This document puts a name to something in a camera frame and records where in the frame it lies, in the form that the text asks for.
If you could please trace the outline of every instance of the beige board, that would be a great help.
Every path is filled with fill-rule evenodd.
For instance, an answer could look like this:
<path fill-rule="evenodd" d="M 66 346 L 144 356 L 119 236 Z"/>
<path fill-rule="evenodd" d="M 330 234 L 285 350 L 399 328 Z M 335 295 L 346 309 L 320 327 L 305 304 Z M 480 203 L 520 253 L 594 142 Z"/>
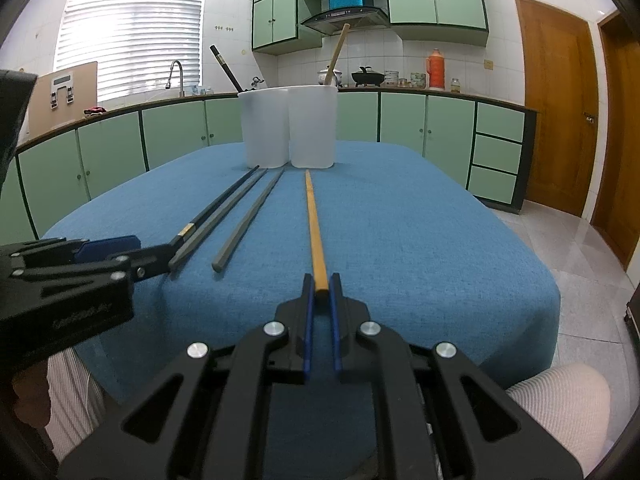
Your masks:
<path fill-rule="evenodd" d="M 71 74 L 73 102 L 67 103 L 66 88 L 58 88 L 58 105 L 51 108 L 51 83 Z M 84 118 L 84 111 L 98 103 L 98 62 L 84 63 L 41 76 L 29 101 L 29 133 L 25 140 L 46 134 Z"/>

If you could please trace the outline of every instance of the hand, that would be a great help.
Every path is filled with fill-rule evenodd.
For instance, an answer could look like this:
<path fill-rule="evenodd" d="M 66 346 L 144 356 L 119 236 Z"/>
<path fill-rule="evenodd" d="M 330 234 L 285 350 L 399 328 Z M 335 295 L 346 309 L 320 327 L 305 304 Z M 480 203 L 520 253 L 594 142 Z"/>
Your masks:
<path fill-rule="evenodd" d="M 32 428 L 44 428 L 51 417 L 47 361 L 18 372 L 11 383 L 18 397 L 14 404 L 15 415 Z"/>

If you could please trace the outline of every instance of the orange thermos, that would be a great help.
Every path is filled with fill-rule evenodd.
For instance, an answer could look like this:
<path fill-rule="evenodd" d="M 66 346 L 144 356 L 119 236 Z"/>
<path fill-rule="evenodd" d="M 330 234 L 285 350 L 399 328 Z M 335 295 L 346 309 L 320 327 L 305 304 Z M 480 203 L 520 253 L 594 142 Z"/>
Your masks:
<path fill-rule="evenodd" d="M 429 90 L 444 90 L 444 56 L 436 48 L 427 58 Z"/>

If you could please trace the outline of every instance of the window blind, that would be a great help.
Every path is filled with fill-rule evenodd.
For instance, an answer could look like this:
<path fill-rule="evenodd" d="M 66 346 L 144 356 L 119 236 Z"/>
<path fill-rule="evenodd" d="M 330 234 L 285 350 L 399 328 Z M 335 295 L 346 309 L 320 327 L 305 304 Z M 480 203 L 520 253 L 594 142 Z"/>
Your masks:
<path fill-rule="evenodd" d="M 203 2 L 67 0 L 54 70 L 97 61 L 98 101 L 164 89 L 174 59 L 185 86 L 199 84 Z"/>

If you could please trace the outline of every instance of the cooking pot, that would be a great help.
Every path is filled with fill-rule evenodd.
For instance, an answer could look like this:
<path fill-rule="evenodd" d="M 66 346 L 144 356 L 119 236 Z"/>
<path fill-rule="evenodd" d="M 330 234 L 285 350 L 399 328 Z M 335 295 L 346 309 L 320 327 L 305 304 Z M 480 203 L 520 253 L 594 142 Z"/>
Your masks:
<path fill-rule="evenodd" d="M 321 70 L 320 72 L 318 72 L 318 84 L 320 85 L 324 84 L 324 78 L 326 77 L 326 73 L 328 71 L 329 71 L 329 65 L 327 65 L 324 70 Z M 334 68 L 334 77 L 331 78 L 331 81 L 329 81 L 329 84 L 333 86 L 342 86 L 342 72 Z"/>
<path fill-rule="evenodd" d="M 367 68 L 371 68 L 370 66 L 361 66 L 360 70 L 362 72 L 353 72 L 351 73 L 351 77 L 356 82 L 356 86 L 359 85 L 376 85 L 380 86 L 382 82 L 385 80 L 385 75 L 379 72 L 374 72 L 369 70 L 367 72 Z"/>

